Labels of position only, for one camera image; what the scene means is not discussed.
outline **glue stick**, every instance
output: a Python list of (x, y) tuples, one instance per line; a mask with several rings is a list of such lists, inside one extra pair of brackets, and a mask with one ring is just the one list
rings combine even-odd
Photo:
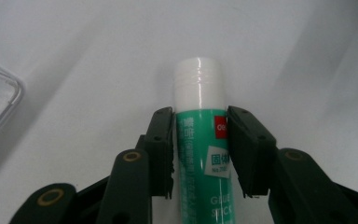
[(175, 112), (184, 224), (234, 224), (220, 65), (208, 58), (175, 70)]

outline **green tube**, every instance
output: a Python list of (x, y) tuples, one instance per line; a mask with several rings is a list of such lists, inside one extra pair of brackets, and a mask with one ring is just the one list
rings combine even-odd
[(191, 103), (191, 100), (187, 100), (185, 104), (180, 103), (185, 97), (184, 94), (187, 97), (192, 91), (196, 94), (194, 91), (196, 89), (198, 89), (198, 93), (209, 92), (207, 89), (221, 86), (221, 83), (216, 81), (218, 79), (205, 78), (205, 75), (213, 74), (212, 70), (219, 70), (218, 67), (215, 67), (216, 61), (196, 58), (184, 61), (179, 66), (181, 68), (194, 66), (192, 62), (195, 60), (199, 61), (196, 66), (197, 72), (191, 70), (184, 74), (184, 76), (197, 74), (198, 78), (195, 83), (181, 82), (178, 76), (183, 73), (180, 72), (179, 75), (176, 74), (175, 79), (182, 223), (234, 224), (235, 216), (227, 150), (226, 111), (224, 106), (221, 108), (222, 100), (220, 100), (223, 97), (208, 100), (208, 96), (213, 94), (201, 93), (199, 94), (201, 99), (193, 98), (194, 104)]

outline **glue stick label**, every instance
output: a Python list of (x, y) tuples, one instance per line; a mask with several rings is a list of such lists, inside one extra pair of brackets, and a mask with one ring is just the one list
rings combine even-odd
[(226, 111), (176, 115), (184, 224), (234, 224)]

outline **black object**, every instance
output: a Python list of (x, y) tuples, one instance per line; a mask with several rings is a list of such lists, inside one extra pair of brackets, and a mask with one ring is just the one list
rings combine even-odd
[[(230, 156), (243, 196), (267, 195), (276, 223), (358, 223), (358, 192), (332, 182), (310, 155), (276, 148), (249, 111), (227, 111)], [(107, 178), (76, 193), (68, 184), (44, 187), (12, 218), (19, 223), (152, 223), (151, 196), (171, 197), (170, 107), (155, 112), (135, 149), (117, 155)]]

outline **glue stick body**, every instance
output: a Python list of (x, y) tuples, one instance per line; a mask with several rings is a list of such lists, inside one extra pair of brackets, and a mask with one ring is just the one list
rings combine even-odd
[(175, 112), (184, 224), (234, 224), (220, 65), (208, 58), (175, 70)]

